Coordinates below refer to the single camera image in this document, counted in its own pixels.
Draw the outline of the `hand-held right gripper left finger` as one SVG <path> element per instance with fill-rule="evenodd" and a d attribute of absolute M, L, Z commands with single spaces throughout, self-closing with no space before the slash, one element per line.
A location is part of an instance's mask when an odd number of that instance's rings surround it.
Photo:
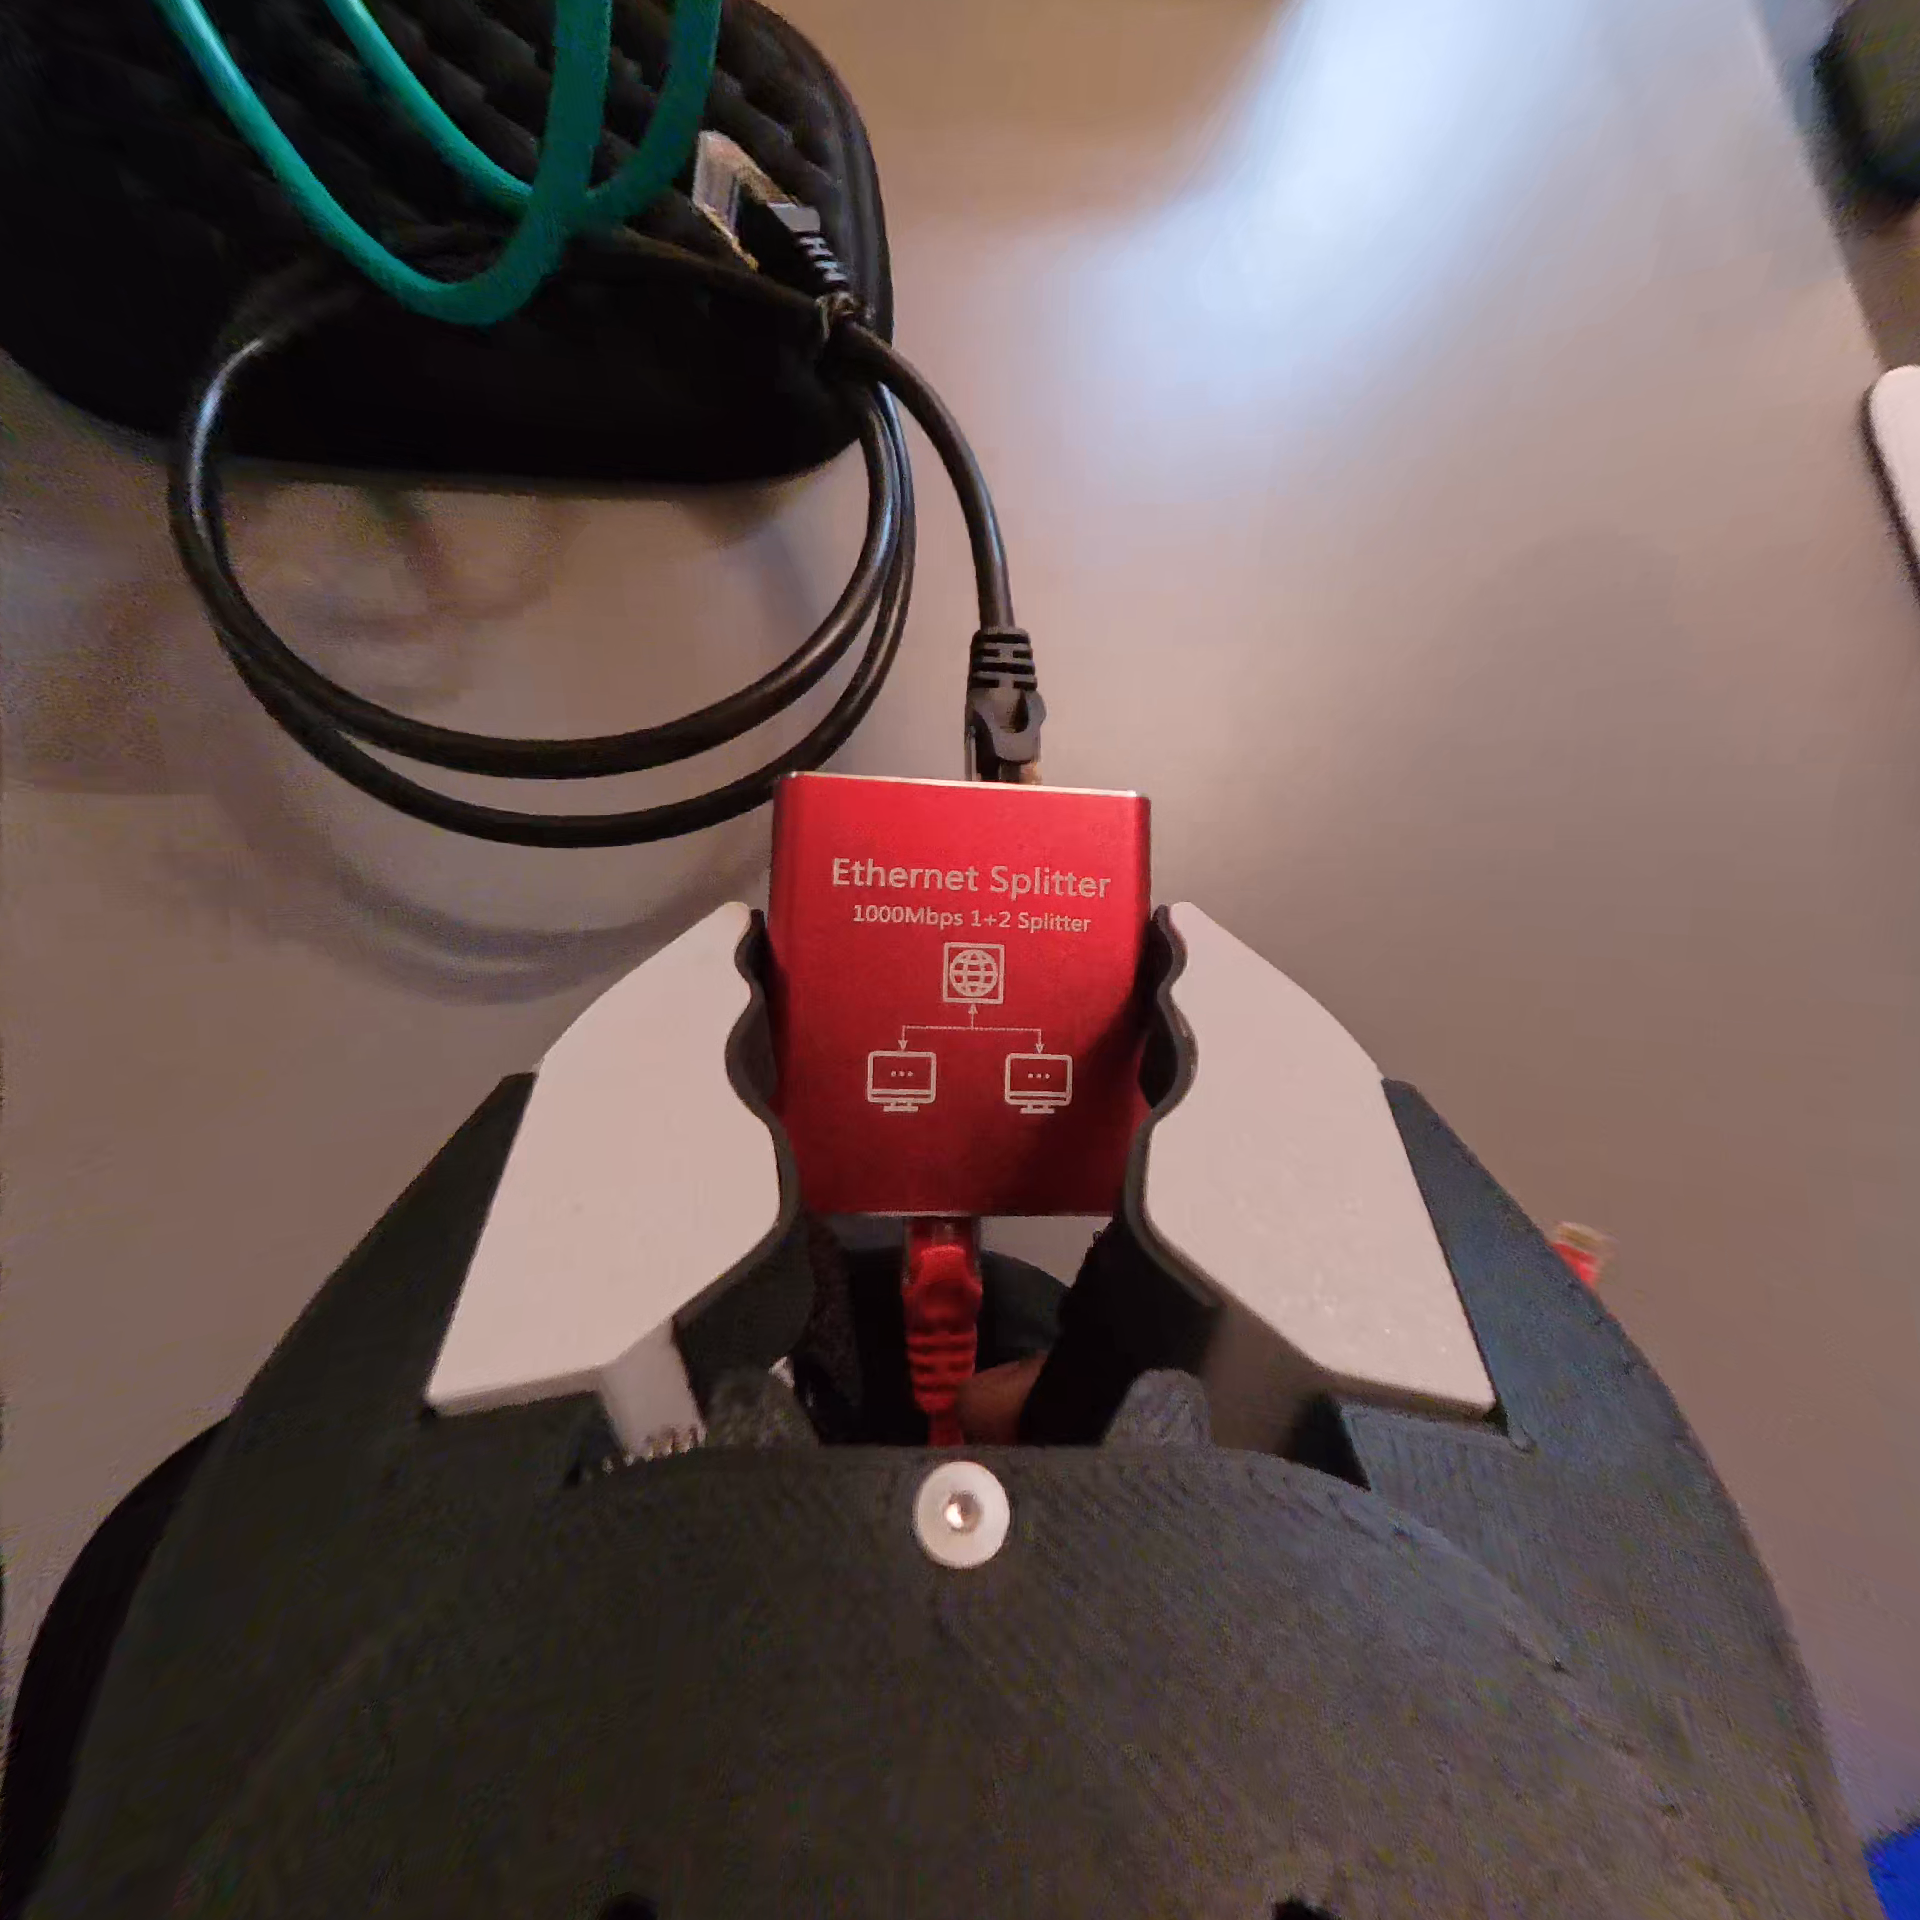
<path fill-rule="evenodd" d="M 755 1062 L 762 923 L 723 903 L 535 1070 L 424 1404 L 592 1393 L 624 1448 L 690 1437 L 807 1321 L 800 1187 Z"/>

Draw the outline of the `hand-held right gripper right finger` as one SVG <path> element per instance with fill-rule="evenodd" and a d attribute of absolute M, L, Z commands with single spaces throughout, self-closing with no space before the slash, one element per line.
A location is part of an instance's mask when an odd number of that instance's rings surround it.
<path fill-rule="evenodd" d="M 1309 1404 L 1496 1413 L 1384 1078 L 1332 1014 L 1194 903 L 1154 913 L 1144 1113 L 1120 1191 L 1120 1331 L 1207 1391 L 1228 1448 Z"/>

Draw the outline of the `red ethernet splitter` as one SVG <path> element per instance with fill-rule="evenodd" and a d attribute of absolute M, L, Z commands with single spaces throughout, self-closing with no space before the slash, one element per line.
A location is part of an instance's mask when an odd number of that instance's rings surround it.
<path fill-rule="evenodd" d="M 1148 799 L 792 774 L 766 909 L 807 1203 L 1100 1216 L 1142 1111 Z"/>

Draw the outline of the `grey desk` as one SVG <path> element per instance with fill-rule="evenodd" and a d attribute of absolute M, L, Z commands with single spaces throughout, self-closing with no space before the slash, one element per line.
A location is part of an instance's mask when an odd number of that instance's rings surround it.
<path fill-rule="evenodd" d="M 1915 595 L 1800 134 L 1827 5 L 787 5 L 880 165 L 1047 777 L 1429 1095 L 1735 1492 L 1915 1809 Z M 502 1072 L 766 822 L 468 845 L 311 766 L 157 452 L 5 365 L 5 1693 Z"/>

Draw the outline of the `person's right hand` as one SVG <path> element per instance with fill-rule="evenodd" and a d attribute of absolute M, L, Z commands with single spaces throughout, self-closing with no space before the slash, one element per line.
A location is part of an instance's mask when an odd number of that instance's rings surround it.
<path fill-rule="evenodd" d="M 1044 1367 L 1047 1355 L 1036 1351 L 965 1381 L 954 1406 L 965 1445 L 986 1448 L 1019 1445 L 1023 1407 Z"/>

